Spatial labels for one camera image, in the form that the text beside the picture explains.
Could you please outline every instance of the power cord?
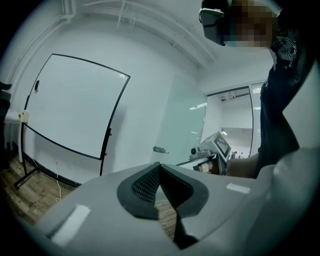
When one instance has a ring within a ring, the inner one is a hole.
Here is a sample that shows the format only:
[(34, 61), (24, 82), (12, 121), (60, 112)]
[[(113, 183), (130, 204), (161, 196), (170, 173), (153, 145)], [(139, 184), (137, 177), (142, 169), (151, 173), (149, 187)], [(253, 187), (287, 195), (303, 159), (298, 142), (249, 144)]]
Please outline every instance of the power cord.
[(60, 192), (60, 198), (57, 197), (55, 199), (55, 201), (59, 202), (59, 201), (61, 201), (61, 187), (59, 186), (59, 182), (58, 182), (59, 169), (58, 169), (58, 161), (57, 160), (55, 160), (55, 166), (56, 166), (56, 178), (57, 178), (56, 183), (58, 184), (59, 192)]

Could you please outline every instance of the white table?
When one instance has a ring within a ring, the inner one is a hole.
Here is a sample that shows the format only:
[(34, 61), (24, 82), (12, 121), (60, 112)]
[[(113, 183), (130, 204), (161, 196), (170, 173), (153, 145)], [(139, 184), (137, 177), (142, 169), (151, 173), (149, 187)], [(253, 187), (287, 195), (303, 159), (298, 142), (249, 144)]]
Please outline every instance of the white table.
[[(10, 148), (13, 148), (13, 141), (14, 141), (14, 125), (19, 125), (19, 131), (21, 131), (21, 122), (19, 119), (19, 113), (11, 108), (9, 108), (6, 116), (4, 118), (4, 148), (7, 148), (8, 143), (10, 143)], [(20, 142), (21, 133), (19, 132), (19, 139), (18, 139), (18, 153), (19, 153), (19, 160), (22, 162), (22, 155), (21, 155), (21, 142)]]

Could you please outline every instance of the whiteboard frame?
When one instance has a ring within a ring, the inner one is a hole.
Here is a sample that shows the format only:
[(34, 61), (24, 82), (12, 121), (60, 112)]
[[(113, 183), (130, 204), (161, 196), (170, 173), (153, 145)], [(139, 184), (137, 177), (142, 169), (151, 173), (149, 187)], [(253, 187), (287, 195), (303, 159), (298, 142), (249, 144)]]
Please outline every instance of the whiteboard frame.
[(120, 72), (120, 71), (118, 71), (118, 70), (116, 70), (116, 69), (114, 69), (114, 68), (111, 68), (111, 67), (108, 67), (108, 66), (105, 66), (105, 65), (102, 65), (102, 64), (93, 62), (93, 61), (91, 61), (91, 60), (87, 60), (87, 59), (83, 59), (83, 58), (79, 58), (79, 57), (74, 57), (74, 56), (69, 56), (69, 55), (63, 55), (63, 54), (53, 53), (53, 54), (51, 54), (50, 57), (47, 59), (47, 61), (45, 62), (45, 64), (44, 64), (43, 67), (41, 68), (39, 74), (37, 75), (37, 77), (36, 77), (36, 79), (35, 79), (35, 81), (34, 81), (34, 83), (33, 83), (33, 86), (32, 86), (32, 88), (31, 88), (31, 91), (30, 91), (30, 93), (29, 93), (29, 95), (28, 95), (28, 97), (27, 97), (27, 99), (26, 99), (26, 103), (25, 103), (25, 106), (24, 106), (24, 110), (27, 110), (28, 101), (29, 101), (30, 95), (31, 95), (31, 93), (32, 93), (32, 91), (33, 91), (33, 89), (34, 89), (34, 87), (35, 87), (35, 84), (36, 84), (36, 82), (37, 82), (37, 80), (38, 80), (38, 77), (39, 77), (41, 71), (43, 70), (43, 68), (45, 67), (45, 65), (47, 64), (47, 62), (49, 61), (49, 59), (50, 59), (52, 56), (62, 56), (62, 57), (77, 59), (77, 60), (80, 60), (80, 61), (89, 62), (89, 63), (95, 64), (95, 65), (104, 67), (104, 68), (106, 68), (106, 69), (109, 69), (109, 70), (118, 72), (119, 74), (122, 74), (122, 75), (125, 75), (125, 76), (128, 77), (127, 80), (126, 80), (125, 83), (124, 83), (124, 86), (123, 86), (123, 88), (122, 88), (122, 90), (121, 90), (121, 92), (120, 92), (120, 94), (119, 94), (119, 97), (118, 97), (118, 99), (117, 99), (117, 101), (116, 101), (116, 103), (115, 103), (115, 106), (114, 106), (114, 108), (113, 108), (112, 114), (111, 114), (111, 116), (110, 116), (110, 120), (109, 120), (107, 129), (106, 129), (106, 131), (105, 131), (105, 135), (104, 135), (104, 139), (103, 139), (103, 143), (102, 143), (102, 147), (101, 147), (100, 157), (96, 157), (96, 156), (84, 154), (84, 153), (81, 153), (81, 152), (79, 152), (79, 151), (76, 151), (76, 150), (73, 150), (73, 149), (71, 149), (71, 148), (68, 148), (68, 147), (66, 147), (66, 146), (63, 146), (63, 145), (61, 145), (61, 144), (59, 144), (59, 143), (57, 143), (57, 142), (55, 142), (55, 141), (53, 141), (53, 140), (45, 137), (44, 135), (42, 135), (41, 133), (37, 132), (37, 131), (36, 131), (35, 129), (33, 129), (32, 127), (28, 126), (26, 123), (24, 124), (26, 127), (28, 127), (30, 130), (32, 130), (33, 132), (35, 132), (35, 133), (38, 134), (39, 136), (43, 137), (44, 139), (50, 141), (50, 142), (53, 143), (53, 144), (56, 144), (57, 146), (59, 146), (59, 147), (61, 147), (61, 148), (64, 148), (64, 149), (66, 149), (66, 150), (69, 150), (69, 151), (71, 151), (71, 152), (74, 152), (74, 153), (76, 153), (76, 154), (79, 154), (79, 155), (82, 155), (82, 156), (85, 156), (85, 157), (88, 157), (88, 158), (93, 158), (93, 159), (97, 159), (97, 160), (102, 160), (102, 159), (104, 158), (104, 156), (105, 156), (105, 151), (106, 151), (108, 139), (109, 139), (109, 136), (110, 136), (110, 126), (111, 126), (111, 123), (112, 123), (114, 114), (115, 114), (115, 112), (116, 112), (116, 109), (117, 109), (118, 103), (119, 103), (119, 101), (120, 101), (120, 98), (122, 97), (122, 94), (123, 94), (123, 92), (124, 92), (124, 90), (125, 90), (128, 82), (129, 82), (131, 76), (128, 75), (128, 74), (125, 74), (125, 73), (123, 73), (123, 72)]

